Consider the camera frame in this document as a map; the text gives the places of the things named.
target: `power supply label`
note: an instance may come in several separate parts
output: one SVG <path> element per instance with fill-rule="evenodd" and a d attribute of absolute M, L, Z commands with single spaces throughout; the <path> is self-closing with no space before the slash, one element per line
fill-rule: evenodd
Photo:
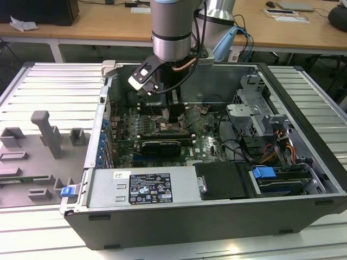
<path fill-rule="evenodd" d="M 129 203 L 173 202 L 169 173 L 134 174 L 129 178 Z"/>

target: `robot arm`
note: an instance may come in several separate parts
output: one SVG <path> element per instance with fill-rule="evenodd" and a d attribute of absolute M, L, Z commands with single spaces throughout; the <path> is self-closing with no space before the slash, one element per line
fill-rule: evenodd
<path fill-rule="evenodd" d="M 128 80 L 141 94 L 164 94 L 185 81 L 182 73 L 175 75 L 178 71 L 172 69 L 189 70 L 190 65 L 197 61 L 188 56 L 191 52 L 193 13 L 201 3 L 202 0 L 151 0 L 154 55 L 148 57 Z M 172 77 L 181 80 L 175 82 L 170 80 Z M 165 90 L 158 90 L 158 81 L 164 83 Z"/>
<path fill-rule="evenodd" d="M 194 72 L 201 57 L 207 24 L 211 32 L 220 27 L 227 28 L 227 35 L 231 37 L 224 37 L 223 40 L 233 41 L 237 31 L 230 30 L 234 24 L 234 3 L 235 0 L 151 0 L 154 55 L 133 72 L 129 83 L 144 95 L 166 94 L 178 88 Z M 194 12 L 200 6 L 204 8 L 195 13 L 198 17 L 195 18 L 198 49 L 192 52 L 192 22 Z M 225 41 L 213 45 L 218 46 L 219 57 L 228 50 Z"/>

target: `blue tab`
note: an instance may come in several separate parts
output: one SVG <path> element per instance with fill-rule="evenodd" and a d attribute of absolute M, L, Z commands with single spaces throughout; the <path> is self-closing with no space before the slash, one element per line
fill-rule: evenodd
<path fill-rule="evenodd" d="M 64 187 L 61 189 L 60 196 L 62 198 L 73 198 L 75 197 L 75 187 Z"/>
<path fill-rule="evenodd" d="M 276 173 L 272 167 L 257 167 L 252 170 L 256 179 L 258 178 L 276 178 Z"/>

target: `white paper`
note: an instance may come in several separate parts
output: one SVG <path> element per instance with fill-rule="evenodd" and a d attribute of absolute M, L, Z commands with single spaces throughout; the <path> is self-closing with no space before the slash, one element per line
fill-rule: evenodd
<path fill-rule="evenodd" d="M 12 22 L 10 22 L 10 25 L 12 27 L 14 27 L 15 29 L 17 29 L 18 31 L 21 31 L 22 33 L 25 30 L 36 30 L 36 29 L 38 29 L 38 27 L 37 27 L 35 22 L 22 22 L 22 21 L 19 21 L 17 19 L 14 19 L 12 16 L 11 16 L 11 21 Z"/>
<path fill-rule="evenodd" d="M 138 14 L 150 14 L 151 9 L 146 7 L 132 7 L 131 12 L 135 12 Z"/>
<path fill-rule="evenodd" d="M 292 23 L 310 23 L 305 17 L 291 17 L 291 16 L 279 16 L 275 17 L 276 21 L 279 22 L 292 22 Z"/>

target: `wooden desk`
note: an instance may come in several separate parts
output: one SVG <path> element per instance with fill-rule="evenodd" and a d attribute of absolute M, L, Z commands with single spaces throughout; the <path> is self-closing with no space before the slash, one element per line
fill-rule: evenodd
<path fill-rule="evenodd" d="M 321 8 L 327 11 L 337 5 L 335 2 L 321 0 L 285 1 L 305 2 L 313 8 Z M 252 0 L 252 4 L 249 4 L 249 1 L 237 0 L 234 7 L 233 13 L 242 14 L 246 20 L 247 30 L 254 38 L 254 50 L 278 51 L 277 49 L 281 49 L 283 52 L 296 53 L 315 53 L 314 50 L 316 50 L 316 53 L 317 51 L 323 51 L 322 54 L 324 54 L 324 50 L 329 54 L 333 54 L 334 50 L 340 50 L 346 54 L 347 32 L 333 27 L 326 17 L 322 17 L 316 12 L 299 12 L 305 14 L 310 23 L 278 22 L 267 17 L 261 11 L 261 9 L 267 8 L 265 2 Z M 324 16 L 328 15 L 328 12 L 317 11 Z M 237 17 L 236 21 L 242 26 L 240 17 Z"/>
<path fill-rule="evenodd" d="M 247 30 L 254 39 L 253 50 L 347 55 L 347 32 L 334 28 L 326 17 L 315 12 L 305 12 L 310 23 L 278 22 L 261 12 L 261 9 L 267 8 L 265 2 L 266 0 L 251 0 L 251 3 L 250 0 L 236 0 L 234 7 L 235 15 L 242 14 L 245 17 Z M 301 2 L 327 11 L 337 4 L 321 0 Z M 47 43 L 56 62 L 63 62 L 60 44 L 152 46 L 150 14 L 134 14 L 124 6 L 80 2 L 79 7 L 79 16 L 70 27 L 39 24 L 39 30 L 20 32 L 9 24 L 0 24 L 0 37 L 9 42 Z M 243 26 L 240 17 L 236 21 Z M 237 35 L 232 50 L 239 52 L 245 43 L 245 37 Z"/>

